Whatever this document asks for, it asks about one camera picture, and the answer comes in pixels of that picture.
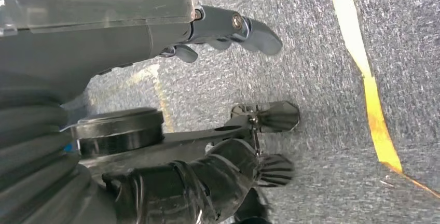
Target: black plastic part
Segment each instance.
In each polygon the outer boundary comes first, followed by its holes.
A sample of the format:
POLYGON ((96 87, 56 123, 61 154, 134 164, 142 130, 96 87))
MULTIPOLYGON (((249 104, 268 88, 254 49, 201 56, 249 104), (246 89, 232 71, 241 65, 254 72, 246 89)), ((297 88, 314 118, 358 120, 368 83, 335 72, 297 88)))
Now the black plastic part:
POLYGON ((260 201, 260 196, 255 188, 251 188, 241 203, 240 207, 234 214, 234 219, 237 222, 246 220, 251 217, 260 217, 268 219, 269 209, 264 206, 260 201))
POLYGON ((259 132, 288 132, 300 121, 299 108, 287 101, 239 104, 232 108, 231 117, 246 115, 254 118, 259 132))
POLYGON ((63 151, 72 138, 59 132, 67 114, 56 90, 26 76, 1 77, 0 223, 115 224, 113 199, 79 156, 63 151))
POLYGON ((271 222, 261 217, 251 217, 233 224, 271 224, 271 222))
POLYGON ((112 155, 163 141, 162 112, 144 107, 79 120, 71 132, 83 158, 112 155))
POLYGON ((255 150, 228 139, 193 162, 113 172, 103 181, 117 196, 121 223, 216 223, 236 212, 258 169, 255 150))
POLYGON ((282 187, 292 181, 295 172, 293 163, 284 155, 263 155, 262 159, 258 186, 265 188, 282 187))

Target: metal bolt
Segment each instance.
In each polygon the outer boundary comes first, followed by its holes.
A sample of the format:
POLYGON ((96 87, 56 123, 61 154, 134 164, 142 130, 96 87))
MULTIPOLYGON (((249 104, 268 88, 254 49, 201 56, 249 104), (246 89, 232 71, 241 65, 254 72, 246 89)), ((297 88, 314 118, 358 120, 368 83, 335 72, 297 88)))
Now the metal bolt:
POLYGON ((236 29, 241 29, 243 27, 243 19, 238 13, 232 16, 232 26, 236 29))
POLYGON ((200 20, 203 18, 203 14, 199 9, 196 9, 196 20, 200 20))

